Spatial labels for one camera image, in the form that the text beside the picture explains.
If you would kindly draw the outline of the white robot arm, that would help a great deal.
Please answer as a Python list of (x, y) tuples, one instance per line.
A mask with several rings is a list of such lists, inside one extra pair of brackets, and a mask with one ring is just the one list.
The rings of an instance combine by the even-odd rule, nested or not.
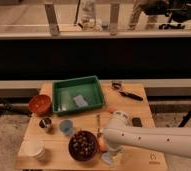
[(126, 112), (115, 111), (103, 135), (109, 151), (125, 145), (191, 158), (191, 127), (134, 127)]

